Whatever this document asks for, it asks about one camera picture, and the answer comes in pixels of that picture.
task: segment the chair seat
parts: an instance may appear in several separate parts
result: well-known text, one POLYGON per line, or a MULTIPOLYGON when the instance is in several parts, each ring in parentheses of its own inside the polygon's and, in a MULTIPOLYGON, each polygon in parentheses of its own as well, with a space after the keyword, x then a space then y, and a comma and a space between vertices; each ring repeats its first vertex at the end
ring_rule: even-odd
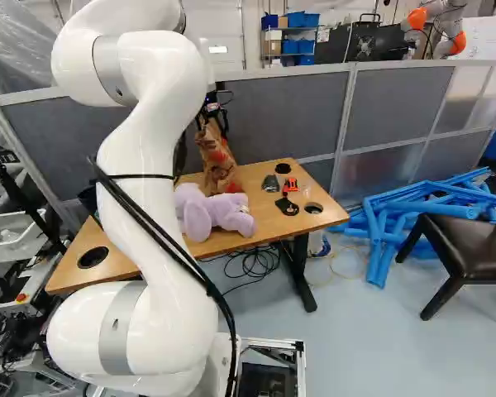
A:
POLYGON ((496 280, 493 224, 430 213, 421 219, 425 235, 451 275, 474 281, 496 280))

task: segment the plush toy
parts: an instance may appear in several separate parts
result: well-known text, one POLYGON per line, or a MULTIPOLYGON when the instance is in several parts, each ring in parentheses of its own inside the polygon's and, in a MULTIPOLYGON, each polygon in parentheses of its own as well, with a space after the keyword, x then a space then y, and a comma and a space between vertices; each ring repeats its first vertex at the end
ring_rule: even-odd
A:
POLYGON ((197 184, 181 184, 174 191, 180 229, 194 242, 203 242, 212 227, 237 230, 243 237, 255 233, 255 220, 248 213, 248 196, 224 193, 206 197, 197 184))

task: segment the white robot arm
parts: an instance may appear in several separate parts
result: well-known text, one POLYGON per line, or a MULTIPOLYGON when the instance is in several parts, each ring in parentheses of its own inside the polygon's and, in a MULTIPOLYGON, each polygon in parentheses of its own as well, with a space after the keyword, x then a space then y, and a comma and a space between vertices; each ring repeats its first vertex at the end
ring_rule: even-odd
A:
POLYGON ((446 35, 446 40, 436 45, 433 59, 457 55, 466 47, 466 37, 463 32, 462 18, 467 0, 431 0, 416 8, 401 22, 401 29, 409 36, 417 36, 415 31, 422 31, 428 19, 434 27, 446 35))
MULTIPOLYGON (((211 83, 207 48, 182 36, 184 25, 177 0, 94 0, 64 26, 51 67, 58 85, 80 103, 136 105, 102 143, 98 166, 108 175, 145 175, 117 184, 187 251, 172 181, 147 177, 172 174, 174 147, 211 83)), ((106 234, 146 284, 112 282, 72 294, 50 322, 50 354, 88 383, 187 396, 212 349, 217 306, 197 276, 100 184, 98 209, 106 234)))

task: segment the blue bin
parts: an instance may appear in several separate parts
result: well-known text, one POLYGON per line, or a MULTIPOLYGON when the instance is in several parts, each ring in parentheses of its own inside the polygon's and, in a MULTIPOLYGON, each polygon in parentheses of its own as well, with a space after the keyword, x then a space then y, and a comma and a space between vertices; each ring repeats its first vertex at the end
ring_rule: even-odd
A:
POLYGON ((296 40, 283 40, 283 45, 281 46, 281 52, 283 54, 297 54, 298 42, 296 40))
POLYGON ((300 55, 297 65, 314 65, 314 55, 300 55))
POLYGON ((314 40, 302 39, 298 41, 299 54, 312 54, 314 52, 314 40))
POLYGON ((304 27, 305 26, 305 11, 291 12, 287 14, 289 18, 289 27, 304 27))
POLYGON ((320 14, 305 14, 305 27, 317 27, 320 22, 320 14))
POLYGON ((261 18, 261 29, 266 31, 273 27, 278 27, 278 14, 269 14, 265 12, 265 16, 261 18))

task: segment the cardboard box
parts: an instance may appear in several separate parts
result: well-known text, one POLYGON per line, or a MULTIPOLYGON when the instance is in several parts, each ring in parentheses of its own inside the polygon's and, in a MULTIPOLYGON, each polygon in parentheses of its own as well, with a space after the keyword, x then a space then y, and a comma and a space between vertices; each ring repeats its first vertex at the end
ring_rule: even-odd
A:
POLYGON ((265 40, 282 40, 283 31, 266 31, 265 40))
POLYGON ((265 40, 262 45, 264 55, 281 55, 281 40, 265 40))
POLYGON ((288 17, 279 17, 278 18, 278 27, 289 27, 289 18, 288 17))

